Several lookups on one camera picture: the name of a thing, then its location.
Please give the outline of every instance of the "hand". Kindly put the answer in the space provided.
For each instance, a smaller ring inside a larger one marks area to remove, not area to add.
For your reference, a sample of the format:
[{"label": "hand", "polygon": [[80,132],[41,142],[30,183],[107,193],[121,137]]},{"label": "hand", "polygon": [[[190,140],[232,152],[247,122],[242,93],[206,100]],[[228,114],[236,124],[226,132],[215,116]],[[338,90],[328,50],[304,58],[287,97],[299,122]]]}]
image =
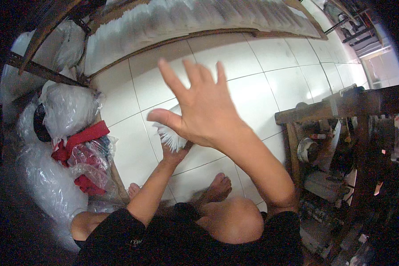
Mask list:
[{"label": "hand", "polygon": [[193,143],[191,141],[186,142],[184,148],[180,149],[178,152],[171,152],[170,147],[165,143],[161,143],[162,146],[162,162],[176,168],[176,166],[183,161],[188,152],[191,150]]},{"label": "hand", "polygon": [[232,103],[221,62],[217,62],[217,83],[204,66],[188,60],[183,64],[191,82],[189,90],[164,59],[158,62],[164,81],[179,101],[182,116],[165,109],[154,109],[148,114],[148,121],[159,122],[189,141],[215,149],[222,143],[230,143],[234,131],[250,130]]}]

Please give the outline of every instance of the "person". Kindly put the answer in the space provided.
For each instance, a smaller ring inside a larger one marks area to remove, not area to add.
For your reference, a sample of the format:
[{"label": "person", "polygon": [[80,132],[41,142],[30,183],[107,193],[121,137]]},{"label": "person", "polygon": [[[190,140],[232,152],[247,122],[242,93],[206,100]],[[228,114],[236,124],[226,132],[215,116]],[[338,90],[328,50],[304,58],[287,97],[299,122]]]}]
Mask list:
[{"label": "person", "polygon": [[[289,174],[240,119],[221,62],[217,82],[206,67],[183,64],[189,89],[164,59],[158,62],[182,115],[154,109],[148,121],[170,127],[187,146],[176,153],[163,146],[163,160],[143,187],[129,188],[132,199],[125,209],[74,218],[73,238],[84,241],[75,265],[302,265],[298,199]],[[177,203],[167,217],[155,215],[170,176],[193,143],[219,150],[249,175],[266,202],[265,219],[250,199],[227,198],[231,183],[223,173],[200,199]]]}]

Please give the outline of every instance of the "white tile floor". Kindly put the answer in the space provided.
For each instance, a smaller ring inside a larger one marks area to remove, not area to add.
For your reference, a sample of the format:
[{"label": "white tile floor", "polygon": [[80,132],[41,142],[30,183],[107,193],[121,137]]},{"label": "white tile floor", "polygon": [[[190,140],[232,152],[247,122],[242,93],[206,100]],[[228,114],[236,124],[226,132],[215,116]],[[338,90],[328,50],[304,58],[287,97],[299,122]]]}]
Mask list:
[{"label": "white tile floor", "polygon": [[[302,3],[324,30],[331,26],[310,0]],[[110,134],[119,139],[115,164],[124,185],[142,185],[162,159],[160,138],[146,116],[154,108],[170,109],[177,100],[156,67],[160,57],[171,62],[186,86],[189,81],[182,58],[204,64],[214,77],[215,64],[222,61],[240,117],[285,162],[286,148],[282,129],[275,124],[276,112],[294,108],[298,102],[319,102],[352,83],[367,85],[354,51],[342,44],[335,32],[328,37],[328,41],[255,39],[247,34],[199,37],[136,55],[96,76],[91,83],[106,95],[102,119]],[[245,196],[266,210],[246,173],[221,152],[200,146],[194,146],[177,167],[163,199],[171,204],[186,201],[195,191],[206,188],[219,172],[232,181],[230,196]]]}]

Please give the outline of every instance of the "foot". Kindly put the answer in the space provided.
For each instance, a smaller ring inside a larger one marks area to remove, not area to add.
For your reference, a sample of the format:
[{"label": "foot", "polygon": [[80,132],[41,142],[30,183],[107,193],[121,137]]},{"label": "foot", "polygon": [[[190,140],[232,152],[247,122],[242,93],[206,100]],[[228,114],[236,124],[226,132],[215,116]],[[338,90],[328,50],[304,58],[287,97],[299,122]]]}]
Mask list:
[{"label": "foot", "polygon": [[130,200],[134,198],[140,191],[140,187],[136,183],[131,183],[130,187],[128,187],[127,192],[128,192],[128,197]]},{"label": "foot", "polygon": [[231,180],[224,173],[218,173],[209,188],[198,199],[197,204],[201,206],[210,202],[223,201],[231,191]]}]

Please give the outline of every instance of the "leg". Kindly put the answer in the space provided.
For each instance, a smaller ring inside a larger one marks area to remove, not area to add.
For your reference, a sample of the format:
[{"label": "leg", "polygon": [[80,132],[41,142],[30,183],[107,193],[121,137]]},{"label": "leg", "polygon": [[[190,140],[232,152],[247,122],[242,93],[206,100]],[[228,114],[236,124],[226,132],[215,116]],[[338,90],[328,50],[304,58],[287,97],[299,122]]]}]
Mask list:
[{"label": "leg", "polygon": [[230,179],[216,176],[210,188],[193,205],[203,215],[197,224],[221,242],[241,244],[261,237],[264,222],[254,202],[244,197],[226,199],[231,191]]},{"label": "leg", "polygon": [[[137,184],[130,184],[128,189],[129,198],[132,199],[139,190],[140,188]],[[85,241],[91,232],[109,215],[109,213],[80,212],[71,222],[72,238],[78,241]]]}]

